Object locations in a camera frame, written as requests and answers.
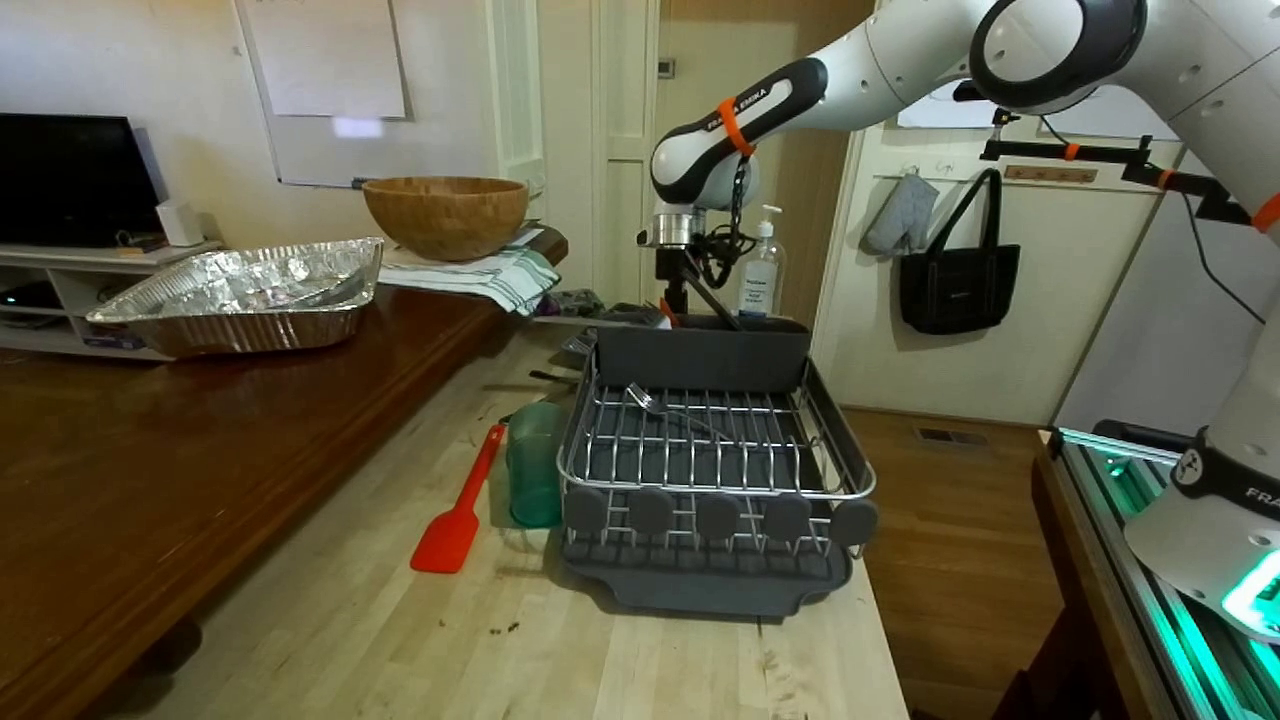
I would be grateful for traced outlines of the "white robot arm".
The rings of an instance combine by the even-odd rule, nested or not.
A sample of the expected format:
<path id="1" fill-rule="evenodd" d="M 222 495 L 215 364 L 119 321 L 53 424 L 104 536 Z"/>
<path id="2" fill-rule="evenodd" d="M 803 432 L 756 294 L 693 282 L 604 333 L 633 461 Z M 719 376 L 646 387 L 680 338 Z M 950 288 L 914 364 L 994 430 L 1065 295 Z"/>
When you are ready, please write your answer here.
<path id="1" fill-rule="evenodd" d="M 648 181 L 680 214 L 719 208 L 731 159 L 777 127 L 861 134 L 943 81 L 1049 117 L 1104 83 L 1135 91 L 1255 231 L 1280 215 L 1276 0 L 889 0 L 834 44 L 662 137 Z M 1134 556 L 1233 627 L 1280 642 L 1280 311 L 1173 489 L 1125 524 Z"/>

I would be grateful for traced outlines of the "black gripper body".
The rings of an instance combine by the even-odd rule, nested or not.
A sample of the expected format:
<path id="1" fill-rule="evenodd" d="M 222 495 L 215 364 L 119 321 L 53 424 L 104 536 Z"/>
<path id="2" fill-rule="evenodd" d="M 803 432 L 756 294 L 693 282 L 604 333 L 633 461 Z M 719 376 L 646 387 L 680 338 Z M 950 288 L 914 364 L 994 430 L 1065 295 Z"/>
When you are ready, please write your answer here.
<path id="1" fill-rule="evenodd" d="M 723 284 L 748 254 L 737 222 L 707 228 L 701 208 L 662 205 L 637 231 L 641 248 L 658 254 L 662 282 Z"/>

